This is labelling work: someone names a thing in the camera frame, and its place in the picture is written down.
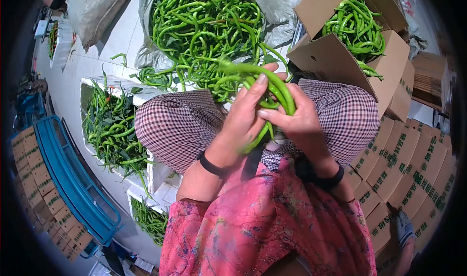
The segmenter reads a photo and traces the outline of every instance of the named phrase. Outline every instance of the woman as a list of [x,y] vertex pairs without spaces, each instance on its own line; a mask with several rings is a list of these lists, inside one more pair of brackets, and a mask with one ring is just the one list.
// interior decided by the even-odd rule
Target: woman
[[[342,166],[377,131],[374,98],[358,87],[301,79],[287,84],[297,108],[287,116],[258,108],[267,85],[262,74],[242,89],[225,121],[207,90],[161,95],[137,111],[138,139],[184,174],[160,274],[281,275],[286,267],[285,275],[376,275],[365,217],[341,180]],[[242,156],[266,120],[288,142]],[[299,156],[313,169],[305,181],[295,174]]]

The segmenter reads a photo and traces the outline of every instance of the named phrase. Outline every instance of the fingernail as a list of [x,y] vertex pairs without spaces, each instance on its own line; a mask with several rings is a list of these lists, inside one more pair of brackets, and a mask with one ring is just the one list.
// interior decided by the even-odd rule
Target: fingernail
[[258,110],[256,114],[261,118],[267,118],[269,113],[266,110]]
[[266,75],[264,73],[261,73],[258,76],[258,80],[256,82],[259,84],[263,84],[266,81],[266,78],[267,78]]

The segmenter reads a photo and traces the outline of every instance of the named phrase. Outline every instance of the pile of flattened cardboard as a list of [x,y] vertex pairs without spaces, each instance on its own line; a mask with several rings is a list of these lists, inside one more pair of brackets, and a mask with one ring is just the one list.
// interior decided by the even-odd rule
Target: pile of flattened cardboard
[[11,140],[18,175],[15,190],[27,219],[38,231],[49,234],[70,261],[87,247],[92,236],[70,212],[61,198],[37,145],[34,127]]
[[397,258],[397,235],[391,234],[388,206],[404,211],[415,229],[416,250],[428,244],[456,174],[451,139],[417,120],[406,123],[382,117],[378,132],[347,167],[377,256],[378,274],[390,273]]
[[347,46],[333,33],[315,39],[324,23],[334,15],[334,8],[343,0],[301,0],[294,8],[307,34],[289,51],[287,57],[301,71],[315,79],[358,86],[376,100],[379,117],[384,113],[405,122],[412,98],[414,72],[408,60],[410,48],[398,33],[408,26],[394,0],[365,0],[374,17],[383,26],[386,41],[384,56],[369,62],[371,68],[384,76],[366,77]]

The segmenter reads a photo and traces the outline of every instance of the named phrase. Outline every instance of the knee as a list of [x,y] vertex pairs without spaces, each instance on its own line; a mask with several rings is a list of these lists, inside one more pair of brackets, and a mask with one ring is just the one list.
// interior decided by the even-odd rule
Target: knee
[[379,115],[373,96],[356,86],[343,86],[340,91],[342,115],[347,126],[374,136],[379,126]]
[[144,103],[135,114],[135,133],[144,145],[149,137],[154,139],[157,133],[166,128],[170,119],[170,101],[155,97]]

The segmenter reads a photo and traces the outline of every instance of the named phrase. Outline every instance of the hand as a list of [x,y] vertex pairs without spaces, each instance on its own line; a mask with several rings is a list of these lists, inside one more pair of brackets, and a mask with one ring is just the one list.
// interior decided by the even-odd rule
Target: hand
[[[269,63],[264,68],[274,72],[279,68],[279,64]],[[280,72],[277,76],[281,80],[287,78],[285,72]],[[242,88],[238,92],[222,131],[205,152],[209,162],[219,168],[232,165],[240,155],[242,148],[256,138],[265,123],[264,119],[256,115],[257,110],[260,109],[257,103],[267,89],[268,79],[264,74],[260,74],[250,90]]]
[[279,110],[261,109],[258,116],[281,127],[293,144],[307,156],[319,177],[334,176],[339,167],[327,150],[315,103],[298,85],[287,83],[286,86],[295,101],[295,114],[288,116],[280,107]]
[[396,225],[400,250],[403,250],[406,245],[415,246],[415,232],[413,225],[404,211],[399,211],[399,214],[396,217]]

